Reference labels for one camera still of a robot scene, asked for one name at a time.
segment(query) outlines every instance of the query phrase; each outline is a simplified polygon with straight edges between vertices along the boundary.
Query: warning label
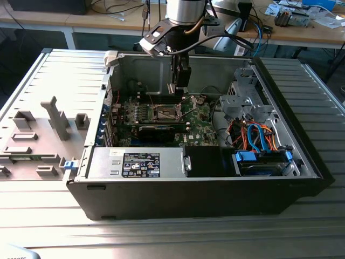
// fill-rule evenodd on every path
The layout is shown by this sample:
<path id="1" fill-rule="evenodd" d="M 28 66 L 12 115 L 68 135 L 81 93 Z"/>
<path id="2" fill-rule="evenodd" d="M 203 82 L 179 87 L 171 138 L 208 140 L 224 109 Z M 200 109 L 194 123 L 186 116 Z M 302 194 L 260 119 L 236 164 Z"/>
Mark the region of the warning label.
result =
<path id="1" fill-rule="evenodd" d="M 125 153 L 122 177 L 160 177 L 159 153 Z"/>

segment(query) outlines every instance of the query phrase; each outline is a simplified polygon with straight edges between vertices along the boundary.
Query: motherboard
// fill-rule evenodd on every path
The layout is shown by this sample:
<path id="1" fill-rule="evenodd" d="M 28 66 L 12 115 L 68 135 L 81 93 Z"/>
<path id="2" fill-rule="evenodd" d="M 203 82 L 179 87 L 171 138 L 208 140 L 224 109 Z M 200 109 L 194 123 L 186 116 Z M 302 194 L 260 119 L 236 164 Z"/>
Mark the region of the motherboard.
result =
<path id="1" fill-rule="evenodd" d="M 217 146 L 206 96 L 139 94 L 113 104 L 113 146 Z"/>

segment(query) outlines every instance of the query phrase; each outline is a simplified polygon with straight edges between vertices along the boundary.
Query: sticker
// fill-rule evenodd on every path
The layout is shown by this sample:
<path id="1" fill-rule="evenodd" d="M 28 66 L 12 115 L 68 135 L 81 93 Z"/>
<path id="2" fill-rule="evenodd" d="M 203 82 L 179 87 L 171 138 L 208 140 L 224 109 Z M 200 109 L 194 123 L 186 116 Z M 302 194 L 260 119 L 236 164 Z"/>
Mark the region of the sticker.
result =
<path id="1" fill-rule="evenodd" d="M 124 149 L 110 149 L 109 156 L 123 156 L 126 152 Z"/>
<path id="2" fill-rule="evenodd" d="M 159 153 L 123 153 L 122 177 L 160 177 L 160 172 Z"/>

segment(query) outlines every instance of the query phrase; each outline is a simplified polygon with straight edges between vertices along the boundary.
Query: green circuit board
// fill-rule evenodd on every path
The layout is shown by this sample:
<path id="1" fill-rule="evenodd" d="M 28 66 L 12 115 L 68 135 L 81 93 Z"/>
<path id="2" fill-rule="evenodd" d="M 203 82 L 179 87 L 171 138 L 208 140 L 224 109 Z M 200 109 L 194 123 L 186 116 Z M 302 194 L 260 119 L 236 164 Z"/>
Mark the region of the green circuit board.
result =
<path id="1" fill-rule="evenodd" d="M 122 110 L 117 122 L 118 146 L 151 147 L 152 143 L 141 143 L 136 131 L 142 125 L 156 125 L 166 122 L 177 130 L 187 128 L 186 132 L 176 133 L 173 142 L 155 143 L 154 146 L 217 146 L 217 136 L 210 120 L 209 103 L 196 104 L 195 99 L 186 99 L 177 108 L 176 104 L 140 104 L 129 98 L 122 103 Z"/>

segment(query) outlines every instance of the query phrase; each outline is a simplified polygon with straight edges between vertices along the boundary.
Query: black box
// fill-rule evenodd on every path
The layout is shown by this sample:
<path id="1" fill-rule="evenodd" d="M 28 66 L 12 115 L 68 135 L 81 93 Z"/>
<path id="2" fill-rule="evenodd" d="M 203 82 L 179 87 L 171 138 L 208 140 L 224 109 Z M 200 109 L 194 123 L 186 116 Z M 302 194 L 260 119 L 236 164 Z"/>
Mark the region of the black box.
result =
<path id="1" fill-rule="evenodd" d="M 64 12 L 84 15 L 92 0 L 8 0 L 14 11 Z"/>
<path id="2" fill-rule="evenodd" d="M 250 10 L 252 9 L 252 2 L 250 0 L 240 0 L 238 2 L 238 9 L 240 10 L 239 18 L 242 19 L 240 32 L 244 32 L 247 26 Z"/>

